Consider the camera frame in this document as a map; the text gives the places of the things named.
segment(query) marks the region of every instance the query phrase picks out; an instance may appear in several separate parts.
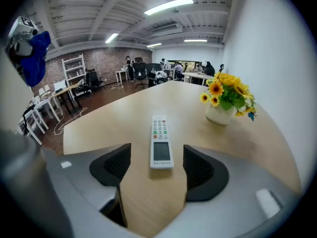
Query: ceiling vent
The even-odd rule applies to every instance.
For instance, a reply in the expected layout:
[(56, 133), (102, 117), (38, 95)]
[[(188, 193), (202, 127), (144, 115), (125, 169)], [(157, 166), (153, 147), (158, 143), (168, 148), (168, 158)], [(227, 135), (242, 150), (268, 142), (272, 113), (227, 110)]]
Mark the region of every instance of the ceiling vent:
[(166, 26), (162, 26), (159, 28), (156, 28), (151, 31), (152, 36), (164, 36), (164, 35), (169, 35), (169, 34), (177, 34), (177, 33), (182, 33), (183, 28), (179, 26), (179, 24), (170, 24)]

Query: white sticker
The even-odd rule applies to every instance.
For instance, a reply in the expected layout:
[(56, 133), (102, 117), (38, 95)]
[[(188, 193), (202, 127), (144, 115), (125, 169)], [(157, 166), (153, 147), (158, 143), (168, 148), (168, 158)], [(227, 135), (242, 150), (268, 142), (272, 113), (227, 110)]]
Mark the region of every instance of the white sticker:
[(61, 163), (61, 166), (62, 166), (62, 168), (68, 168), (68, 167), (70, 167), (71, 166), (71, 163), (69, 162), (69, 161), (65, 161), (65, 162), (62, 162)]

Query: brick wall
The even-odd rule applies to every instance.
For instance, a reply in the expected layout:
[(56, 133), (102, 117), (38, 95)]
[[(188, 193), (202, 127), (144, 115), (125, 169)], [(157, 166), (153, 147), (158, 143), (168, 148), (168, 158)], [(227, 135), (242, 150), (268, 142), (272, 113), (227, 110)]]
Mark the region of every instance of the brick wall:
[(84, 55), (85, 67), (87, 69), (96, 69), (98, 77), (107, 79), (106, 84), (116, 82), (115, 71), (120, 70), (126, 64), (125, 57), (130, 56), (132, 60), (135, 57), (142, 57), (145, 63), (152, 62), (152, 52), (141, 49), (131, 48), (98, 48), (81, 50), (68, 53), (46, 62), (46, 73), (42, 81), (32, 87), (34, 95), (38, 95), (39, 89), (49, 85), (51, 91), (54, 91), (53, 83), (65, 79), (61, 59), (64, 60)]

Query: remote control screen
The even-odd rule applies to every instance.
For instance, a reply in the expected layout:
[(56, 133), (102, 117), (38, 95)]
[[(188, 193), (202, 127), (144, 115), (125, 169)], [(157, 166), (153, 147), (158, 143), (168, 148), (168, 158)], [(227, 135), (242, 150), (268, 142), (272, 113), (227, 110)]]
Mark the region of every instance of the remote control screen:
[(167, 142), (154, 143), (154, 157), (155, 161), (169, 161), (169, 148)]

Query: potted plant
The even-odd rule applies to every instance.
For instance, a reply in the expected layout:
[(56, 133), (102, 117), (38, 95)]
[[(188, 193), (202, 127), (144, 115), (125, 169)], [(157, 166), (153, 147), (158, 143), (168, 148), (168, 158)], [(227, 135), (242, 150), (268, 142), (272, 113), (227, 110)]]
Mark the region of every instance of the potted plant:
[(206, 83), (208, 93), (202, 93), (200, 99), (203, 103), (208, 103), (206, 117), (209, 120), (227, 125), (235, 110), (237, 117), (248, 114), (254, 120), (255, 98), (249, 86), (242, 84), (239, 77), (218, 72)]

